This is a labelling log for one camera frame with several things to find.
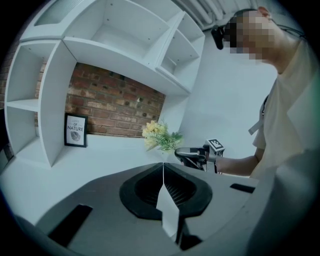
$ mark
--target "headset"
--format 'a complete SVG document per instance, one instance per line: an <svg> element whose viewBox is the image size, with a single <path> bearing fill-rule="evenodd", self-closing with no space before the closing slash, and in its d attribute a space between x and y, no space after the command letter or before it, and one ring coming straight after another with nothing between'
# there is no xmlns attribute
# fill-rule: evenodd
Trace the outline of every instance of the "headset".
<svg viewBox="0 0 320 256"><path fill-rule="evenodd" d="M242 9L242 10L239 10L237 11L231 19L233 19L234 17L238 16L239 14L242 14L244 11L257 11L257 9ZM291 28L291 27L288 27L288 26L285 26L285 25L279 25L277 24L273 19L272 21L280 28L282 29L283 31L289 33L290 35L292 36L295 36L295 37L298 37L298 38L302 38L302 39L307 39L306 38L306 35L301 32L301 31L298 31L294 28ZM224 48L224 36L225 36L225 26L226 25L222 25L222 26L218 26L218 25L214 25L211 29L211 35L214 39L214 42L215 42L215 45L216 47L219 49L219 50L222 50Z"/></svg>

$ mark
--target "green leaves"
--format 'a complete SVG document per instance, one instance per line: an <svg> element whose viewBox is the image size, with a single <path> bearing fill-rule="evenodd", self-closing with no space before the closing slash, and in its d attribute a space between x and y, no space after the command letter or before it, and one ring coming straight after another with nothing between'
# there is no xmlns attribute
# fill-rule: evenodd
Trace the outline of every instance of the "green leaves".
<svg viewBox="0 0 320 256"><path fill-rule="evenodd" d="M147 151L150 151L157 146L160 146L159 150L165 152L174 151L182 142L183 136L179 132L173 132L169 134L168 125L164 121L162 121L161 125L164 127L164 130L162 130L161 132L149 132L147 134L146 138L152 139L155 142L155 145L149 147Z"/></svg>

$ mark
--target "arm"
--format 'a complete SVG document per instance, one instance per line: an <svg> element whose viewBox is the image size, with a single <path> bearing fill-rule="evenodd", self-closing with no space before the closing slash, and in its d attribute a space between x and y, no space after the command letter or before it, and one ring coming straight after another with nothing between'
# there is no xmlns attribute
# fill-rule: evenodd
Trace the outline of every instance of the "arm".
<svg viewBox="0 0 320 256"><path fill-rule="evenodd" d="M218 172L225 174L250 176L261 161L264 152L264 149L257 148L254 155L242 159L217 156L215 162L216 169Z"/></svg>

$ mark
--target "ear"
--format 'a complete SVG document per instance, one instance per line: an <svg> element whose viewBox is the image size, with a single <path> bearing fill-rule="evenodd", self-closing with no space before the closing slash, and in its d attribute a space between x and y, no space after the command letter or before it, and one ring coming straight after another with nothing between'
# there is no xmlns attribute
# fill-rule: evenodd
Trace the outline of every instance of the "ear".
<svg viewBox="0 0 320 256"><path fill-rule="evenodd" d="M271 20L271 14L266 8L260 6L258 8L258 13L262 14L262 16L267 18L268 20Z"/></svg>

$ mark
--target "white card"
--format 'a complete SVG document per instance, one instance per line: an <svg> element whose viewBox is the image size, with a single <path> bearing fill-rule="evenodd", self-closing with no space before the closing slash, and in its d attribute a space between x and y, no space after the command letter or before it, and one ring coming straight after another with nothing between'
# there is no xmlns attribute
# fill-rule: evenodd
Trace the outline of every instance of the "white card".
<svg viewBox="0 0 320 256"><path fill-rule="evenodd" d="M175 241L178 231L179 209L164 183L159 191L156 208L162 212L162 228Z"/></svg>

